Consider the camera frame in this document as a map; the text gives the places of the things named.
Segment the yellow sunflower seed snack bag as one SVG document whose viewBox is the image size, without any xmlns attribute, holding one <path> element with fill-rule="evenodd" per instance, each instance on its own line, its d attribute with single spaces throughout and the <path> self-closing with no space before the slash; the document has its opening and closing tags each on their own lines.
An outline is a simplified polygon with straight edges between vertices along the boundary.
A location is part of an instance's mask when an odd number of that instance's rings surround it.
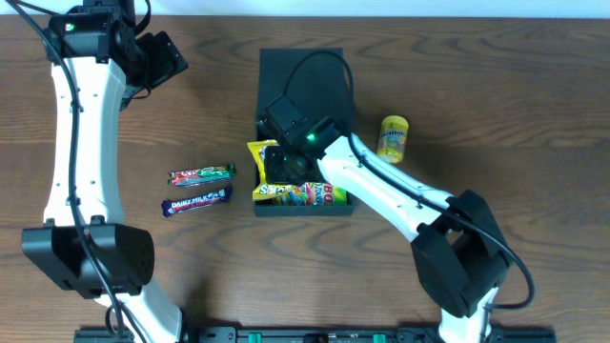
<svg viewBox="0 0 610 343">
<path fill-rule="evenodd" d="M 270 184 L 267 181 L 266 170 L 264 165 L 266 159 L 266 151 L 269 147 L 278 147 L 278 144 L 275 140 L 248 142 L 247 147 L 254 158 L 254 162 L 256 163 L 259 175 L 259 184 L 256 186 L 252 193 L 252 199 L 254 202 L 270 200 L 282 194 L 296 192 L 296 185 Z"/>
</svg>

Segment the yellow Mentos gum bottle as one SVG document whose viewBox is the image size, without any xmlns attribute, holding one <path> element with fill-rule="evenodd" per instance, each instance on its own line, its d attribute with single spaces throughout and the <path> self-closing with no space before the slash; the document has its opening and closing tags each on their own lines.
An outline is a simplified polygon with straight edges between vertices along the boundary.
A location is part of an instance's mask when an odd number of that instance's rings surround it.
<svg viewBox="0 0 610 343">
<path fill-rule="evenodd" d="M 388 163 L 396 164 L 404 157 L 409 122 L 402 116 L 385 117 L 380 126 L 376 155 Z"/>
</svg>

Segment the red green Milo KitKat bar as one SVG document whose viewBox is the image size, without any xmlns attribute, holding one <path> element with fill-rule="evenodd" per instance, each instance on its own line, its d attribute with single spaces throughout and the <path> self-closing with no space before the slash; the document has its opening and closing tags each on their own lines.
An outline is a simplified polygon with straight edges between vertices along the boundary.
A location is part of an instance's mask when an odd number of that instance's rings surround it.
<svg viewBox="0 0 610 343">
<path fill-rule="evenodd" d="M 184 171 L 171 171 L 168 185 L 174 187 L 192 187 L 232 179 L 236 175 L 234 163 Z"/>
</svg>

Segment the dark green hinged gift box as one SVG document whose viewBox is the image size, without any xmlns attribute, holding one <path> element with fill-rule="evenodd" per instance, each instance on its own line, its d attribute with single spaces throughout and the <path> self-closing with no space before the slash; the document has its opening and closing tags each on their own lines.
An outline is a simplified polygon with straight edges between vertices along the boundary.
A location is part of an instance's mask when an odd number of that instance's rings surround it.
<svg viewBox="0 0 610 343">
<path fill-rule="evenodd" d="M 315 121 L 329 117 L 343 126 L 352 122 L 344 67 L 326 49 L 262 49 L 254 118 L 257 141 L 271 138 L 261 122 L 265 109 L 285 87 L 303 116 Z"/>
</svg>

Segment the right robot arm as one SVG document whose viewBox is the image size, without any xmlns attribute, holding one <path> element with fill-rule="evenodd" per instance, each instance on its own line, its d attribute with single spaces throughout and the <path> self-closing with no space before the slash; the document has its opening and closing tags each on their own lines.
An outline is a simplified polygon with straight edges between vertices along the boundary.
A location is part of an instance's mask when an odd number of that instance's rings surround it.
<svg viewBox="0 0 610 343">
<path fill-rule="evenodd" d="M 421 287 L 441 309 L 443 342 L 483 342 L 494 299 L 519 260 L 487 203 L 427 186 L 376 156 L 350 128 L 330 118 L 256 123 L 283 150 L 283 168 L 317 176 L 388 220 L 409 241 Z"/>
</svg>

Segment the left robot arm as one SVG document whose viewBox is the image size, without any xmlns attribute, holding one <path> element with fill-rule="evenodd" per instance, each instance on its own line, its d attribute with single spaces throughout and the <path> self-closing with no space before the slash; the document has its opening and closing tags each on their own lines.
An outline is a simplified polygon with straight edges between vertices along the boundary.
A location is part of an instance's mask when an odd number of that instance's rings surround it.
<svg viewBox="0 0 610 343">
<path fill-rule="evenodd" d="M 177 342 L 183 318 L 154 280 L 149 232 L 128 226 L 117 179 L 120 112 L 186 69 L 168 34 L 147 32 L 131 1 L 90 0 L 39 30 L 57 125 L 43 224 L 22 233 L 24 255 L 56 286 L 107 309 L 101 337 Z"/>
</svg>

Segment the purple Dairy Milk chocolate bar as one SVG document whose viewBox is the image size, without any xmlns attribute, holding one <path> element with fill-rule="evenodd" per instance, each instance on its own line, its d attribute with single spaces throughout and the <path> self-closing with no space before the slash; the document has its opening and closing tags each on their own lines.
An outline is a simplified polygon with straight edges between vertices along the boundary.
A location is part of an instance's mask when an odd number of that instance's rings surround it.
<svg viewBox="0 0 610 343">
<path fill-rule="evenodd" d="M 161 203 L 162 214 L 165 217 L 171 217 L 181 212 L 204 208 L 219 203 L 228 203 L 232 193 L 233 187 L 228 186 L 217 191 L 181 200 L 166 199 Z"/>
</svg>

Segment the green Haribo gummy worms bag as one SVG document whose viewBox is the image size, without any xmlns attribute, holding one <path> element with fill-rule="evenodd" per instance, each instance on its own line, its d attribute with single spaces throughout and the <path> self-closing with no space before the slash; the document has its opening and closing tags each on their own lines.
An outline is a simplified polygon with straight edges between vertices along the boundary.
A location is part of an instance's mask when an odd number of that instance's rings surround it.
<svg viewBox="0 0 610 343">
<path fill-rule="evenodd" d="M 329 183 L 306 182 L 273 199 L 277 206 L 344 206 L 347 192 Z"/>
</svg>

